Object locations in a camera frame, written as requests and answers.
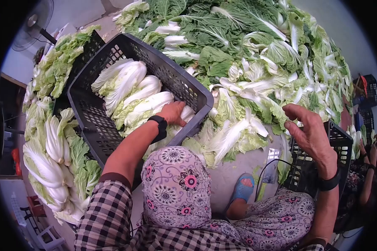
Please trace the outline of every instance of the red object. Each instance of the red object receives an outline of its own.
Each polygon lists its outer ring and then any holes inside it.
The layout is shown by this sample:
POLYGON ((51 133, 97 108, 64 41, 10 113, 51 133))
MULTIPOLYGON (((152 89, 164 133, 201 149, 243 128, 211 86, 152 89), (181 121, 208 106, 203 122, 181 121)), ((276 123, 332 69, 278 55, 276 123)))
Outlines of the red object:
POLYGON ((21 171, 21 168, 20 168, 20 163, 15 163, 15 173, 18 176, 22 176, 22 171, 21 171))
POLYGON ((29 207, 31 208, 32 215, 35 217, 46 217, 43 205, 38 201, 38 196, 28 196, 29 207))
POLYGON ((18 148, 14 148, 11 151, 11 156, 13 157, 13 160, 15 161, 15 163, 20 163, 20 152, 18 148))
POLYGON ((360 76, 360 78, 362 78, 363 87, 364 87, 365 94, 366 94, 366 97, 367 97, 367 81, 366 81, 366 78, 363 77, 363 76, 360 76))

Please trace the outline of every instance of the black watch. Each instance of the black watch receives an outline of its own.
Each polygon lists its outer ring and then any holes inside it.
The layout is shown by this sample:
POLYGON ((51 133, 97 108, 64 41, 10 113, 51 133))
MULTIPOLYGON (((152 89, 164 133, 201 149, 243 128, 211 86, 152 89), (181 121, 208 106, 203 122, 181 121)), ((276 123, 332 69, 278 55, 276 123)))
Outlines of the black watch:
POLYGON ((158 122, 158 135, 155 137, 155 139, 151 142, 151 144, 156 143, 164 138, 166 138, 166 127, 168 126, 168 123, 164 118, 158 115, 151 116, 147 121, 154 120, 158 122))
POLYGON ((318 188, 320 189, 320 191, 329 191, 331 189, 334 189, 338 185, 340 178, 341 174, 339 172, 339 168, 337 168, 337 173, 331 179, 325 180, 318 177, 318 188))

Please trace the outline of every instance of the plaid sleeve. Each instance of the plaid sleeve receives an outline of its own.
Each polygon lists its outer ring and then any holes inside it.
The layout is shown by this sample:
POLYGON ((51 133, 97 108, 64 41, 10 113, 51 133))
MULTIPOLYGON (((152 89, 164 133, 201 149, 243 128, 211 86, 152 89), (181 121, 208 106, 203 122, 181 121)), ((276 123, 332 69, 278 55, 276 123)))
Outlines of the plaid sleeve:
POLYGON ((324 246, 321 244, 311 244, 298 251, 324 251, 324 246))
POLYGON ((130 190, 119 181, 98 183, 75 234, 75 250, 117 250, 130 243, 130 190))

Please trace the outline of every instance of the white stool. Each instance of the white stool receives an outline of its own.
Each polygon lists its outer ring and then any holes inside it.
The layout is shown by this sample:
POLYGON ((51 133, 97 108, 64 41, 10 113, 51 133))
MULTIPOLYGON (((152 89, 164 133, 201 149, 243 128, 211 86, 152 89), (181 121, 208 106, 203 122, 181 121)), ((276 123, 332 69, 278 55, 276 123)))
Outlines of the white stool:
POLYGON ((43 248, 46 250, 46 251, 51 251, 51 250, 54 250, 56 248, 59 248, 60 251, 63 251, 63 248, 61 247, 61 244, 64 244, 65 243, 65 240, 63 237, 60 237, 58 239, 55 238, 55 236, 52 234, 52 232, 50 231, 50 229, 53 228, 52 225, 48 226, 45 230, 43 230, 39 235, 38 235, 38 240, 39 242, 42 244, 43 248), (52 241, 48 242, 48 243, 45 243, 43 241, 43 237, 42 235, 44 235, 45 233, 49 234, 50 237, 52 238, 52 241))

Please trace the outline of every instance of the pile of cabbage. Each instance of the pile of cabbage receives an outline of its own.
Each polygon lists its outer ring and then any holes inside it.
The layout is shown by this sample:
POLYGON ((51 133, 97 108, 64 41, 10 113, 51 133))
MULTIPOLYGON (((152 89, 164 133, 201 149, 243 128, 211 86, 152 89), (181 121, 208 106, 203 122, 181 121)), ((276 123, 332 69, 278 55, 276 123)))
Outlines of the pile of cabbage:
MULTIPOLYGON (((215 137, 236 132, 237 123, 246 118, 244 108, 282 134, 288 133, 282 106, 298 104, 323 121, 339 123, 342 96, 352 99, 352 78, 341 51, 314 17, 288 0, 138 0, 114 20, 121 32, 161 50, 217 92, 220 99, 206 122, 215 137)), ((228 149, 222 159, 244 152, 238 142, 249 128, 240 125, 240 135, 219 144, 228 149)), ((252 143, 251 148, 264 144, 252 143)), ((206 144, 201 149, 216 154, 215 161, 208 161, 211 166, 226 152, 218 154, 206 144)))
MULTIPOLYGON (((358 159, 360 156, 360 140, 362 140, 363 146, 367 145, 366 126, 362 125, 360 127, 360 131, 356 131, 355 126, 352 124, 348 126, 346 133, 349 134, 353 139, 351 159, 358 159)), ((376 138, 374 138, 375 134, 376 132, 374 131, 374 129, 372 129, 372 133, 370 134, 372 144, 376 141, 376 138)))
POLYGON ((22 149, 28 178, 42 203, 53 211, 55 218, 61 224, 62 220, 71 224, 79 223, 102 170, 96 160, 90 160, 85 156, 89 147, 75 133, 74 127, 78 126, 78 123, 73 120, 73 110, 71 108, 62 110, 59 118, 52 116, 54 101, 50 96, 45 96, 50 90, 44 92, 43 89, 39 89, 35 92, 34 88, 45 85, 42 82, 44 76, 53 78, 53 85, 50 88, 53 91, 57 90, 58 95, 52 96, 60 96, 63 87, 58 86, 60 84, 58 80, 64 72, 58 72, 54 65, 61 64, 60 61, 64 63, 68 58, 68 63, 61 66, 68 68, 66 78, 72 66, 70 59, 75 58, 72 54, 76 53, 70 43, 75 43, 78 50, 82 50, 80 46, 84 44, 82 40, 89 39, 82 37, 88 36, 88 33, 90 36, 94 28, 97 27, 89 27, 89 32, 82 30, 61 37, 55 48, 35 67, 34 73, 36 71, 38 73, 28 84, 24 97, 26 143, 22 149), (65 45, 69 46, 70 53, 63 49, 56 51, 56 48, 64 48, 65 45), (48 70, 44 70, 44 65, 48 64, 51 66, 48 70))
MULTIPOLYGON (((165 104, 174 101, 172 93, 161 92, 162 83, 159 78, 146 73, 144 62, 121 58, 104 69, 91 85, 93 92, 104 97, 106 115, 114 120, 122 137, 160 112, 165 104)), ((189 122, 194 115, 194 110, 185 106, 181 118, 189 122)), ((151 144, 144 159, 151 152, 166 146, 181 129, 179 126, 168 126, 167 137, 151 144)))
POLYGON ((92 32, 100 30, 100 25, 89 26, 80 32, 62 36, 53 49, 42 57, 33 71, 33 79, 28 83, 22 111, 31 103, 46 96, 60 97, 75 58, 84 52, 83 45, 91 40, 92 32))

